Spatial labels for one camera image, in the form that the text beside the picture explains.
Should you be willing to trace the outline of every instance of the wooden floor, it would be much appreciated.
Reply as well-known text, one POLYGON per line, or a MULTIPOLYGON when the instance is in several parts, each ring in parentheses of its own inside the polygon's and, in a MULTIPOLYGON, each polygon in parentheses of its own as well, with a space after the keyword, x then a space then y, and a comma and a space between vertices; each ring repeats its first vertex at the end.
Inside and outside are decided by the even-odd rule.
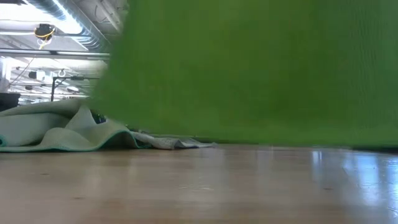
POLYGON ((220 146, 0 155, 0 223, 397 223, 398 156, 220 146))

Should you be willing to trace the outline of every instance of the hardwood floor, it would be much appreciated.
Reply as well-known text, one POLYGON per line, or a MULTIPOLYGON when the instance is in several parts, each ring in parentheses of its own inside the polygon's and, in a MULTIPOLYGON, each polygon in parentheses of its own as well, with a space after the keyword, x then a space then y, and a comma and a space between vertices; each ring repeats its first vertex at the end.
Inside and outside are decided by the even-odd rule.
POLYGON ((0 155, 3 223, 396 223, 398 156, 220 146, 0 155))

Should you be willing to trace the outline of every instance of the ceiling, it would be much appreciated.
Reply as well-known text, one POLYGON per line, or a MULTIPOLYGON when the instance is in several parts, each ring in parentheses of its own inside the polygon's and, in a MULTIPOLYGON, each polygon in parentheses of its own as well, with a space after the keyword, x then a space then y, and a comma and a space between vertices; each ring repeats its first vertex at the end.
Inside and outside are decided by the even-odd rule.
MULTIPOLYGON (((32 3, 34 1, 20 1, 23 1, 23 3, 0 3, 0 49, 39 50, 40 46, 43 45, 41 51, 92 51, 82 44, 82 41, 79 41, 81 40, 79 35, 82 35, 82 32, 79 32, 80 30, 74 31, 73 29, 76 26, 73 27, 70 24, 65 24, 65 21, 56 20, 51 14, 34 5, 32 3), (51 24, 56 27, 49 41, 47 39, 40 40, 34 35, 34 29, 39 24, 51 24)), ((61 6, 65 6, 63 4, 70 4, 67 2, 71 0, 46 1, 54 1, 61 6)), ((74 18, 77 23, 83 21, 85 26, 82 27, 87 27, 88 24, 89 29, 87 30, 89 32, 84 33, 86 36, 91 35, 91 32, 95 34, 98 31, 97 36, 101 36, 101 41, 107 42, 110 46, 110 43, 120 34, 123 20, 129 9, 127 0, 73 0, 73 7, 75 6, 76 8, 73 8, 70 18, 74 18)), ((8 82, 8 85, 5 86, 7 88, 4 87, 0 92, 20 93, 19 102, 22 105, 50 101, 53 77, 99 78, 106 66, 107 61, 103 60, 82 60, 79 57, 62 59, 54 55, 49 55, 48 58, 34 58, 17 53, 6 55, 0 52, 0 88, 2 88, 1 82, 8 82)), ((59 79, 55 84, 58 87, 54 91, 54 100, 61 100, 85 97, 90 92, 94 81, 63 81, 59 79)))

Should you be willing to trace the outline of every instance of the green mat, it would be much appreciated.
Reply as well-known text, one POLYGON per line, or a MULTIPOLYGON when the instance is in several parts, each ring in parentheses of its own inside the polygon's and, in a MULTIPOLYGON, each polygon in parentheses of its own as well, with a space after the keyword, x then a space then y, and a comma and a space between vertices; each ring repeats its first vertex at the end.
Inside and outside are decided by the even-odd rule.
POLYGON ((398 145, 398 1, 130 1, 93 93, 155 133, 398 145))

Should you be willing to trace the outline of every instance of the ductwork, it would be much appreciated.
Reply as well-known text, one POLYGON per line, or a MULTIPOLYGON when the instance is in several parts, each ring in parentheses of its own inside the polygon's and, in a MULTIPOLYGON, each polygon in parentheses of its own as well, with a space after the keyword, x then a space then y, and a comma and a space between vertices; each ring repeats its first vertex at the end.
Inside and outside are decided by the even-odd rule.
POLYGON ((90 52, 108 52, 110 43, 72 0, 25 0, 50 14, 57 28, 73 37, 90 52))

